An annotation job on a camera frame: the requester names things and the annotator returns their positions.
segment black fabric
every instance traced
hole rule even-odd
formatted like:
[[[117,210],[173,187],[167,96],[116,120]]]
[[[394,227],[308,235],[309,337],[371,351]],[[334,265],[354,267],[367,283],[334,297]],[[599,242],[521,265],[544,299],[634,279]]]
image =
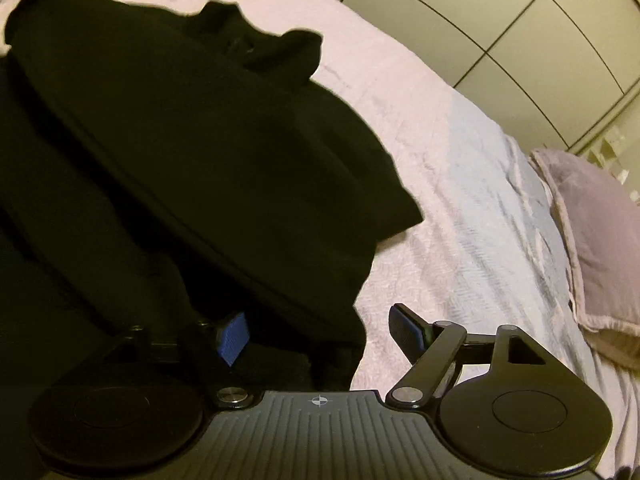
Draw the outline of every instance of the black fabric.
[[[0,117],[4,111],[0,90]],[[0,215],[0,478],[12,480],[46,473],[27,427],[31,404],[108,340],[82,313],[82,301],[26,250]]]
[[[309,80],[320,36],[220,2],[23,0],[5,38],[0,205],[85,314],[164,338],[244,310],[274,352],[271,372],[241,361],[253,380],[289,367],[284,387],[348,389],[376,243],[422,217],[372,131]]]

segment pillow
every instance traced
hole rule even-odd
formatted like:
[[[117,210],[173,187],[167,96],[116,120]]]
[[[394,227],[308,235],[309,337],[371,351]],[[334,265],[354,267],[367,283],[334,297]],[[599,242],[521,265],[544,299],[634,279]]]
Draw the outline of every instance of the pillow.
[[[619,181],[586,160],[542,149],[531,158],[553,195],[584,338],[640,370],[640,210]]]

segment bed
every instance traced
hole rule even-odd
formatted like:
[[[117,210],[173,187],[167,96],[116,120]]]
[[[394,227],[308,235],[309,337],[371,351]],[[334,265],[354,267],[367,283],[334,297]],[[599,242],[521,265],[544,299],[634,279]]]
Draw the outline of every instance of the bed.
[[[4,23],[19,0],[0,0]],[[121,0],[196,12],[207,0]],[[357,111],[393,156],[424,222],[378,248],[356,302],[367,330],[352,389],[382,396],[409,363],[388,333],[402,302],[471,333],[516,324],[607,403],[613,433],[598,473],[640,465],[640,381],[591,351],[572,315],[568,257],[550,193],[517,143],[396,40],[337,0],[238,2],[256,27],[323,35],[314,80]],[[0,43],[0,54],[7,47]],[[486,367],[466,367],[460,380]]]

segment metal screw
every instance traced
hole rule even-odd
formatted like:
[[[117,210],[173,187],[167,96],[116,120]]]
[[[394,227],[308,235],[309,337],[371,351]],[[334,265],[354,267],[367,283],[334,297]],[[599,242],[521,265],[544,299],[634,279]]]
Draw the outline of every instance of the metal screw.
[[[222,400],[222,402],[228,402],[229,404],[238,404],[238,402],[246,400],[248,396],[249,394],[245,390],[237,388],[236,386],[222,388],[218,392],[218,398]]]
[[[422,398],[422,392],[418,388],[410,386],[396,388],[391,395],[398,402],[406,402],[407,404],[418,402]]]

